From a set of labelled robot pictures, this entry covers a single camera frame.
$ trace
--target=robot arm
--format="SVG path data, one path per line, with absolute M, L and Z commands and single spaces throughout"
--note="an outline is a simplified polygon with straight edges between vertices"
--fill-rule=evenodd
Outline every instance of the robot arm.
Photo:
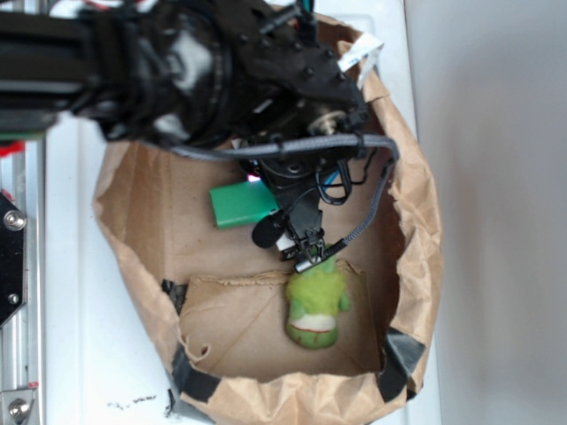
M 269 247 L 287 235 L 284 256 L 298 270 L 348 244 L 326 249 L 318 208 L 346 201 L 348 160 L 372 147 L 398 155 L 391 140 L 360 133 L 369 117 L 361 93 L 300 1 L 278 12 L 261 0 L 164 0 L 148 13 L 125 4 L 76 19 L 0 13 L 0 60 L 0 141 L 71 111 L 97 121 L 109 142 L 240 160 L 280 206 L 254 241 Z M 215 149 L 231 136 L 244 148 Z M 339 199 L 326 193 L 336 174 Z

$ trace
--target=cardboard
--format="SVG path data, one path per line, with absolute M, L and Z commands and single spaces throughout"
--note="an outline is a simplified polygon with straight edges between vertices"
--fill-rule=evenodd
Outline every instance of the cardboard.
M 321 24 L 322 38 L 339 52 L 358 35 L 332 19 Z M 237 164 L 197 162 L 140 143 L 108 146 L 94 203 L 99 225 L 167 371 L 182 344 L 192 366 L 222 378 L 207 401 L 182 395 L 218 423 L 368 423 L 423 386 L 427 352 L 395 398 L 384 401 L 378 387 L 388 329 L 427 349 L 431 344 L 443 265 L 437 191 L 375 73 L 363 93 L 370 128 L 396 140 L 400 161 L 377 218 L 339 253 L 354 309 L 339 315 L 336 346 L 319 352 L 296 346 L 284 333 L 283 288 L 292 264 L 257 248 L 251 226 L 220 231 L 214 225 L 208 190 L 241 181 Z M 355 187 L 345 205 L 322 205 L 328 242 L 367 214 L 386 160 L 377 155 L 367 184 Z M 354 179 L 362 167 L 353 161 Z M 180 316 L 162 279 L 189 283 Z

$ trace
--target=bolt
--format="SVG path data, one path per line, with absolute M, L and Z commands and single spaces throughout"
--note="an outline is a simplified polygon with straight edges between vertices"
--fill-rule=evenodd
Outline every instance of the bolt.
M 4 216 L 4 225 L 12 232 L 18 232 L 26 226 L 26 216 L 23 212 L 12 210 Z
M 19 295 L 18 294 L 10 294 L 8 296 L 8 302 L 12 305 L 16 305 L 19 302 Z
M 303 78 L 307 79 L 307 78 L 311 78 L 315 75 L 315 70 L 311 67 L 311 66 L 307 66 L 304 70 L 303 70 Z
M 8 413 L 17 423 L 22 423 L 29 415 L 29 404 L 17 398 L 8 406 Z

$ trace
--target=green plush toy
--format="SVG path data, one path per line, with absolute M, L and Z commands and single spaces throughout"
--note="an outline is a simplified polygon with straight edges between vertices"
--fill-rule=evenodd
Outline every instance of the green plush toy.
M 293 274 L 285 296 L 290 314 L 285 331 L 306 348 L 325 348 L 337 341 L 337 314 L 350 309 L 346 279 L 336 267 L 335 257 Z

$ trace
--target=gray wall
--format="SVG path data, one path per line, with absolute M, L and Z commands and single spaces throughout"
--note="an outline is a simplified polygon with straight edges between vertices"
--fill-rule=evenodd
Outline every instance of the gray wall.
M 566 423 L 567 2 L 406 7 L 445 224 L 443 423 Z

